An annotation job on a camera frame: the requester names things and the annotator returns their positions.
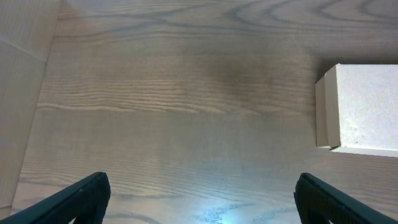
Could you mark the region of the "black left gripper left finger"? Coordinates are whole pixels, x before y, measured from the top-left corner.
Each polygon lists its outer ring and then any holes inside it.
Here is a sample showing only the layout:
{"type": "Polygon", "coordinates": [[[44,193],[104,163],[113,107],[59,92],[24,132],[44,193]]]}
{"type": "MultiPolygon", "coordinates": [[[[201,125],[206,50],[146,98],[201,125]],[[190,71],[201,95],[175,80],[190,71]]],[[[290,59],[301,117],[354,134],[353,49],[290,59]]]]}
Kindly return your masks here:
{"type": "Polygon", "coordinates": [[[111,189],[105,172],[95,172],[1,224],[102,224],[111,189]]]}

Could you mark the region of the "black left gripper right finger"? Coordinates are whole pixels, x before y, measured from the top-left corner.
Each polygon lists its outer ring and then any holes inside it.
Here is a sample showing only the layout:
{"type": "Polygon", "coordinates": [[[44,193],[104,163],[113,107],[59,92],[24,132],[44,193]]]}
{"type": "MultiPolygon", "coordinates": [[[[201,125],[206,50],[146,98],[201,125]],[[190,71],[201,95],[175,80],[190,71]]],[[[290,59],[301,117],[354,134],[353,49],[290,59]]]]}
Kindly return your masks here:
{"type": "Polygon", "coordinates": [[[294,199],[303,224],[397,224],[309,173],[300,175],[294,199]]]}

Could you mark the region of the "brown cardboard box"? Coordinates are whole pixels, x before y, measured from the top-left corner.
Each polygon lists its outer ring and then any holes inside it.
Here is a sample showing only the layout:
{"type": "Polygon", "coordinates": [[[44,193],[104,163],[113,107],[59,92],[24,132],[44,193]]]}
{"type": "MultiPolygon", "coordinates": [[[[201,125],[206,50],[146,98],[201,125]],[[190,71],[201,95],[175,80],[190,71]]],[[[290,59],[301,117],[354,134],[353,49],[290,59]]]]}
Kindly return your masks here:
{"type": "Polygon", "coordinates": [[[318,148],[397,157],[397,65],[336,64],[315,101],[318,148]]]}

